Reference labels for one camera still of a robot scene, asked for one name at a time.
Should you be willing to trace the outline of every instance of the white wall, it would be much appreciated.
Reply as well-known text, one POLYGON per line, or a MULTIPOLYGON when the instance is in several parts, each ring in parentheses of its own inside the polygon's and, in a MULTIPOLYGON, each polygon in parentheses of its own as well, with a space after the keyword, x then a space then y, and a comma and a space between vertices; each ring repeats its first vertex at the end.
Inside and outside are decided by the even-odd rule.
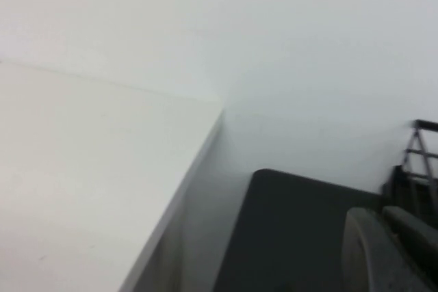
POLYGON ((438 120, 438 0, 0 0, 0 57, 226 104, 195 179, 186 291, 208 291, 250 173, 376 191, 438 120))

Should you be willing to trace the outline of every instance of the black metal rack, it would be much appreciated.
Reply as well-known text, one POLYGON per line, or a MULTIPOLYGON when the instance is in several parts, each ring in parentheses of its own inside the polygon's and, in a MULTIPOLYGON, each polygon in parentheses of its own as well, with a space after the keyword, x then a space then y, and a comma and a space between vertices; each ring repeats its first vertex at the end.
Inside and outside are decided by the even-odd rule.
POLYGON ((407 149, 404 152, 402 165, 396 167, 394 171, 395 174, 393 174, 391 179, 391 198, 394 203, 404 207, 405 204, 400 204, 403 202, 394 198, 394 195, 397 194, 398 189, 402 189, 403 187, 409 188, 405 190, 405 193, 410 194, 411 206, 404 208, 410 208, 407 210, 411 211, 418 218, 430 222, 430 220, 428 220, 430 217, 434 217, 435 219, 438 218, 438 179, 435 178, 433 167, 430 164, 431 159, 438 159, 438 154, 428 152, 422 131, 433 131, 438 133, 438 123, 425 120, 415 120, 413 122, 413 134, 409 140, 407 149), (415 141, 417 142, 418 149, 413 148, 415 141), (413 172, 410 160, 410 155, 412 154, 421 156, 426 174, 413 172), (428 218, 424 214, 425 202, 429 202, 429 207, 431 207, 431 211, 428 211, 429 213, 427 213, 428 218))

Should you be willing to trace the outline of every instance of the dark gray floor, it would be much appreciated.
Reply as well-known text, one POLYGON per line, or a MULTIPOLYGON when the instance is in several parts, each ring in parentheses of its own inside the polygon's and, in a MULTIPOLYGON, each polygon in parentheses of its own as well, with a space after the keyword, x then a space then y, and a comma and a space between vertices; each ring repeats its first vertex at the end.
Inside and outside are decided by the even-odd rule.
POLYGON ((256 172, 215 292, 342 291, 341 245, 351 207, 379 210, 381 198, 273 170, 256 172))

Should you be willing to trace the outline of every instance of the black object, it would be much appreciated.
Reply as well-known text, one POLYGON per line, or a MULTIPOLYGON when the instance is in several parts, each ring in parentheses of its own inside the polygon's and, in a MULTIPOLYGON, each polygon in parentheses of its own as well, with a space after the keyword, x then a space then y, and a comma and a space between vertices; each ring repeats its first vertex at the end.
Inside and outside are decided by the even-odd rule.
POLYGON ((352 207, 380 211, 376 194, 260 170, 240 210, 215 292, 343 291, 342 236, 352 207))
POLYGON ((385 195, 392 204, 398 205, 424 220, 431 226, 438 227, 438 179, 434 177, 431 159, 438 159, 438 154, 428 152, 422 130, 438 132, 438 123, 425 120, 413 122, 413 134, 404 152, 401 165, 394 167, 389 182, 385 185, 385 195), (414 149, 417 141, 419 149, 414 149), (413 172, 410 155, 420 155, 426 174, 413 172))

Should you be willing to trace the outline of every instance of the white table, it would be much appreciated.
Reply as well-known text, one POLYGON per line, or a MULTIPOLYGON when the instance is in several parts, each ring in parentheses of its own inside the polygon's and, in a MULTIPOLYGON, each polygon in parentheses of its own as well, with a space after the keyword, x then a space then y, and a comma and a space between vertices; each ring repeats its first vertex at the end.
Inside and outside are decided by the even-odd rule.
POLYGON ((130 291, 220 112, 0 64, 0 291, 130 291))

